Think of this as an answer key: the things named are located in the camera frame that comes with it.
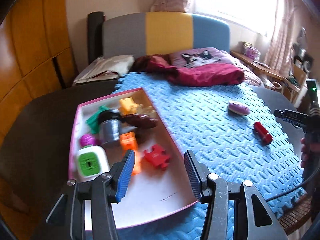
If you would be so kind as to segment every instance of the cat face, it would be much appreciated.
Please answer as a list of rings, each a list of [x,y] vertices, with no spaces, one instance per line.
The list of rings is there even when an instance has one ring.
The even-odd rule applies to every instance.
[[[209,51],[205,50],[202,53],[198,54],[187,54],[183,53],[181,56],[186,60],[186,64],[184,67],[186,68],[195,68],[199,66],[203,66],[210,63],[215,63],[220,61],[220,57],[212,57]]]

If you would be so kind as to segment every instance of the blue foam mat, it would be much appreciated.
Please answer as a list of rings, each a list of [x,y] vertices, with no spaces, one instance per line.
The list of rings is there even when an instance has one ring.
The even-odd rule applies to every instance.
[[[119,79],[114,93],[142,87],[153,101],[181,152],[193,150],[199,162],[227,181],[241,183],[250,179],[264,198],[282,193],[302,182],[299,159],[257,94],[246,84],[206,88],[172,85],[159,76],[130,73]],[[229,114],[228,101],[243,102],[250,115]],[[252,132],[260,121],[273,135],[264,147]],[[305,191],[295,192],[270,201],[279,218],[292,207]],[[199,239],[207,205],[196,205],[167,218],[145,225],[119,230],[121,239]],[[234,204],[229,202],[227,239],[233,236]]]

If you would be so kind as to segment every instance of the black cable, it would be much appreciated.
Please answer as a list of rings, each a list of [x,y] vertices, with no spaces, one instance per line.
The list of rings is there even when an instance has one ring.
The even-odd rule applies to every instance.
[[[284,195],[287,195],[295,190],[297,190],[298,188],[302,187],[303,185],[307,184],[309,181],[311,181],[313,179],[314,176],[317,175],[317,173],[320,171],[320,162],[319,162],[319,165],[318,165],[318,168],[311,174],[311,176],[309,178],[307,178],[304,182],[300,183],[299,185],[295,186],[294,188],[284,192],[284,193],[281,193],[279,195],[276,195],[274,197],[271,197],[271,198],[267,198],[266,199],[266,202],[269,202],[271,200],[275,200],[276,198],[280,198]]]

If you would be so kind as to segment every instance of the silver screw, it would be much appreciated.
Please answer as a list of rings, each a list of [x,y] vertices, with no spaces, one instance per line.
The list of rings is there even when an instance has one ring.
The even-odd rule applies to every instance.
[[[68,186],[73,186],[74,184],[76,184],[76,181],[75,181],[74,179],[69,179],[69,180],[67,181],[67,185],[68,185]]]
[[[111,178],[111,174],[109,172],[105,172],[105,173],[102,173],[101,177],[103,179],[110,179]]]
[[[244,181],[244,184],[245,184],[247,187],[251,187],[251,186],[253,185],[252,181],[251,181],[251,180],[248,180],[248,179],[246,179],[246,180]]]
[[[210,173],[209,174],[209,179],[216,180],[218,178],[219,178],[218,174],[215,174],[215,173]]]

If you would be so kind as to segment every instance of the cat pillow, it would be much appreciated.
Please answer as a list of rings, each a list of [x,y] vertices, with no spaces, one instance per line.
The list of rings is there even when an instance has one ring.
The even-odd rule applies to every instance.
[[[233,64],[232,61],[216,48],[188,49],[169,54],[173,66],[196,68],[210,63]]]

